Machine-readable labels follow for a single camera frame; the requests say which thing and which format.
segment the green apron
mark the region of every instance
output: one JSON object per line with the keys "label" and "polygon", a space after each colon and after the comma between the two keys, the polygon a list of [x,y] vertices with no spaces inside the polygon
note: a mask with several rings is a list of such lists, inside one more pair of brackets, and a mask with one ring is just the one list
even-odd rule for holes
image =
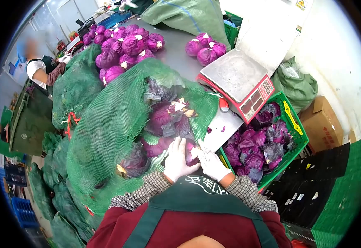
{"label": "green apron", "polygon": [[[44,65],[45,65],[45,68],[46,68],[46,72],[47,75],[49,73],[51,73],[56,67],[57,65],[55,65],[55,61],[52,57],[48,57],[48,56],[45,56],[42,58],[42,59],[34,59],[34,60],[29,60],[29,62],[26,64],[26,67],[28,66],[28,64],[32,61],[38,61],[38,60],[41,60]],[[46,86],[47,89],[44,90],[41,86],[39,86],[38,84],[35,83],[35,85],[39,88],[40,91],[42,91],[45,95],[49,96],[49,94],[53,95],[53,87],[52,86]]]}
{"label": "green apron", "polygon": [[278,248],[277,242],[258,213],[217,182],[203,176],[182,176],[162,193],[149,200],[148,208],[123,248],[142,248],[148,243],[164,211],[228,213],[251,219],[262,248]]}

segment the white shirt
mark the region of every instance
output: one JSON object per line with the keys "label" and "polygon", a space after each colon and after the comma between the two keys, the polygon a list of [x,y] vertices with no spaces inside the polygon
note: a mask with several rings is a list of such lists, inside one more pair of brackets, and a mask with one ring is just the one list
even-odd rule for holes
{"label": "white shirt", "polygon": [[35,60],[30,62],[27,67],[26,67],[26,73],[28,74],[30,80],[32,80],[33,82],[35,82],[37,85],[39,85],[40,87],[42,87],[44,90],[47,89],[47,85],[43,82],[41,82],[40,80],[34,79],[33,75],[34,73],[38,70],[38,69],[42,69],[45,73],[47,73],[47,68],[44,64],[44,62],[41,61],[43,57],[39,57],[38,59],[40,60]]}

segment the warning sign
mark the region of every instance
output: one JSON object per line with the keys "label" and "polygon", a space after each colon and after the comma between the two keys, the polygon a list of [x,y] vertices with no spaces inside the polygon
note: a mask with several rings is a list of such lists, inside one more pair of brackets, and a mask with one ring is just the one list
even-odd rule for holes
{"label": "warning sign", "polygon": [[301,9],[302,11],[304,11],[304,9],[306,8],[307,6],[307,1],[306,0],[302,0],[302,1],[298,1],[296,3],[296,6]]}

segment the red sweater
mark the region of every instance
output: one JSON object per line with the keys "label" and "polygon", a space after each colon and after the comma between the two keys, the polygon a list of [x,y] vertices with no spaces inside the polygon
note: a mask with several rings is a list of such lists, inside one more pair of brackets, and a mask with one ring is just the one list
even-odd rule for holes
{"label": "red sweater", "polygon": [[[147,207],[145,203],[133,212],[121,207],[110,208],[87,248],[122,247]],[[280,216],[273,211],[264,211],[260,215],[278,247],[291,248]],[[208,236],[226,248],[260,247],[252,221],[243,216],[175,211],[164,212],[146,247],[176,248],[200,235]]]}

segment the orange string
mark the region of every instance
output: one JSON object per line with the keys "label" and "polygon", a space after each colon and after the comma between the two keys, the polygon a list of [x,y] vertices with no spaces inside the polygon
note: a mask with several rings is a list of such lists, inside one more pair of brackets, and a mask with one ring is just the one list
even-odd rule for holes
{"label": "orange string", "polygon": [[81,120],[81,117],[76,119],[76,114],[74,112],[70,112],[69,115],[67,116],[67,131],[64,133],[68,134],[69,140],[72,138],[72,136],[70,135],[70,127],[72,125],[71,117],[73,117],[73,120],[77,125],[79,124],[79,121]]}

